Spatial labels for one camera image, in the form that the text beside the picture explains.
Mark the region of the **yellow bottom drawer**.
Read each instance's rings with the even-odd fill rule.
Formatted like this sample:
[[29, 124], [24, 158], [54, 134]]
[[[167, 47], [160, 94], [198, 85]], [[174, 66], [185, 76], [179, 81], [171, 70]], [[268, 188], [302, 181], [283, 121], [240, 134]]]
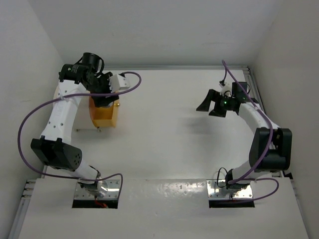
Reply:
[[110, 110], [95, 106], [95, 118], [92, 123], [96, 128], [116, 127], [119, 110], [119, 107], [115, 107], [116, 103], [120, 103], [120, 101], [114, 101], [114, 106]]

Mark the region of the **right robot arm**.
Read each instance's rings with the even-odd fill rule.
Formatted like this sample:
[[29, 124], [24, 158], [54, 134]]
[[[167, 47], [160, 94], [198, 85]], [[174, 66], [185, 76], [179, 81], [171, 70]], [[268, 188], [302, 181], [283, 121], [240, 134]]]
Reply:
[[249, 92], [246, 82], [223, 84], [221, 91], [210, 89], [196, 109], [220, 118], [235, 112], [254, 133], [248, 161], [227, 172], [226, 188], [247, 184], [270, 172], [285, 171], [291, 163], [292, 131], [272, 122]]

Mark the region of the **orange drawer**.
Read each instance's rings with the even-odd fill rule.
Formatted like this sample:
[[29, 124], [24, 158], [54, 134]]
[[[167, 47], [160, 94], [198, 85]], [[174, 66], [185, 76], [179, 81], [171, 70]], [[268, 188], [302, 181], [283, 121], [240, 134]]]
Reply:
[[94, 121], [95, 118], [95, 103], [92, 97], [89, 98], [89, 113], [90, 113], [90, 119], [91, 121]]

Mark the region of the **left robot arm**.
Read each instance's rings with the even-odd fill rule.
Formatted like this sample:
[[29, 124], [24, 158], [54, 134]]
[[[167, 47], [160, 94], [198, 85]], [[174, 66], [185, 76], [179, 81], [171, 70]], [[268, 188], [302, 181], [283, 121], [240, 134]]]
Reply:
[[71, 145], [72, 128], [82, 93], [114, 93], [109, 82], [113, 74], [104, 74], [103, 66], [102, 58], [89, 52], [85, 52], [76, 63], [63, 65], [59, 72], [59, 101], [53, 104], [40, 138], [33, 139], [30, 145], [45, 166], [79, 178], [81, 185], [96, 184], [100, 173], [84, 161], [79, 148]]

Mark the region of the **cream cabinet with legs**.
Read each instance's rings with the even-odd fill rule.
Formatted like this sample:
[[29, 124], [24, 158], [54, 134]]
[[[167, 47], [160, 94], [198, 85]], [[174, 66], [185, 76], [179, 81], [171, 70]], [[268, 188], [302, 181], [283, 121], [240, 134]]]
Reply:
[[[61, 87], [58, 85], [56, 87], [55, 93], [54, 93], [54, 99], [59, 98], [61, 95], [69, 95], [69, 94], [75, 94], [75, 90], [71, 92], [65, 92], [65, 90], [62, 90]], [[79, 93], [90, 93], [89, 91], [81, 90]], [[89, 111], [89, 100], [91, 99], [88, 96], [81, 97], [81, 102], [77, 103], [78, 110], [74, 119], [73, 124], [73, 130], [74, 131], [81, 131], [81, 130], [99, 130], [97, 127], [94, 126], [92, 123], [91, 117], [90, 117], [90, 111]]]

